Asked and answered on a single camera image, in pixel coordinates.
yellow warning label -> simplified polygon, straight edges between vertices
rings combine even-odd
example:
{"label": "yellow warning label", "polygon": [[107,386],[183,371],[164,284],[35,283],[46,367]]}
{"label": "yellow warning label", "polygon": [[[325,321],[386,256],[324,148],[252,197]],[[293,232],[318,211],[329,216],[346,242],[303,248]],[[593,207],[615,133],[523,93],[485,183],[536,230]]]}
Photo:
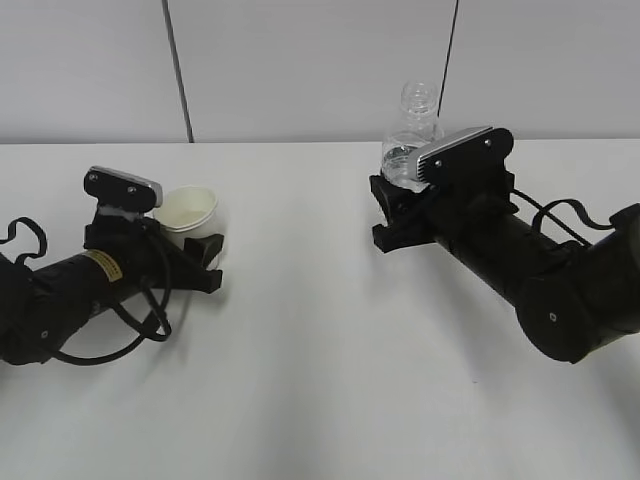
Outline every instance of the yellow warning label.
{"label": "yellow warning label", "polygon": [[120,265],[108,254],[102,250],[87,250],[82,255],[89,257],[91,260],[100,265],[100,268],[104,270],[105,275],[109,279],[109,282],[113,283],[122,278],[122,269]]}

white paper cup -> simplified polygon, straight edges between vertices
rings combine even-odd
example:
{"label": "white paper cup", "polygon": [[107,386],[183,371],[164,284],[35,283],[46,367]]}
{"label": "white paper cup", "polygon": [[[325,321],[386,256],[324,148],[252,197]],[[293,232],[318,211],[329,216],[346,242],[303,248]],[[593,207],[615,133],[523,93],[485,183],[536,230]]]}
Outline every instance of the white paper cup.
{"label": "white paper cup", "polygon": [[[218,233],[216,230],[216,207],[218,198],[206,187],[186,186],[167,193],[162,206],[153,211],[165,237],[180,249],[184,249],[185,238],[205,238]],[[218,257],[210,268],[216,268]]]}

clear plastic bottle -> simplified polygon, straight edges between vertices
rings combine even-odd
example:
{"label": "clear plastic bottle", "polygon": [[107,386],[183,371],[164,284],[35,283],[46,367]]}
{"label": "clear plastic bottle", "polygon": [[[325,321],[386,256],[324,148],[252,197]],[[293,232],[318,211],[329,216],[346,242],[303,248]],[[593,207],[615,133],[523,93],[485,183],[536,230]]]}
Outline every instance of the clear plastic bottle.
{"label": "clear plastic bottle", "polygon": [[389,182],[414,192],[425,184],[408,175],[407,160],[416,148],[444,136],[438,120],[438,87],[423,82],[407,82],[402,89],[400,112],[382,144],[382,175]]}

table surface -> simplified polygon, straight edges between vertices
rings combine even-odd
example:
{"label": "table surface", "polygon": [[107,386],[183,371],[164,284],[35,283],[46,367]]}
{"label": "table surface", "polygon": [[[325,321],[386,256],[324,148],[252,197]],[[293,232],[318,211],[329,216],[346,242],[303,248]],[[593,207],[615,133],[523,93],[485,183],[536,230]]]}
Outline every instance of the table surface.
{"label": "table surface", "polygon": [[[81,249],[94,164],[165,191],[210,186],[227,242],[223,289],[175,295],[167,344],[102,367],[0,365],[3,478],[640,478],[640,337],[556,363],[438,246],[381,254],[367,178],[379,150],[0,147],[0,224],[26,215],[49,236],[32,266]],[[507,165],[539,201],[580,198],[604,220],[640,199],[638,158],[640,140],[519,141]],[[23,232],[3,252],[33,243]],[[106,313],[65,349],[132,336]]]}

white wall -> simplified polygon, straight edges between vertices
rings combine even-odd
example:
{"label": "white wall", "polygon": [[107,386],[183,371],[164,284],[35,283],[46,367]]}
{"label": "white wall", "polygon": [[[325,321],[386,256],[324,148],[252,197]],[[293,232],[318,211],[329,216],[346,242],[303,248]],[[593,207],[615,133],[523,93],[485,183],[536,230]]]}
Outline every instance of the white wall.
{"label": "white wall", "polygon": [[196,141],[380,140],[405,80],[441,80],[453,7],[172,2]]}
{"label": "white wall", "polygon": [[0,143],[184,142],[159,0],[0,0]]}
{"label": "white wall", "polygon": [[[379,140],[455,0],[170,0],[196,141]],[[460,0],[442,116],[638,137],[637,0]],[[184,142],[161,0],[0,0],[0,143]]]}
{"label": "white wall", "polygon": [[639,18],[637,0],[461,0],[445,126],[640,136]]}

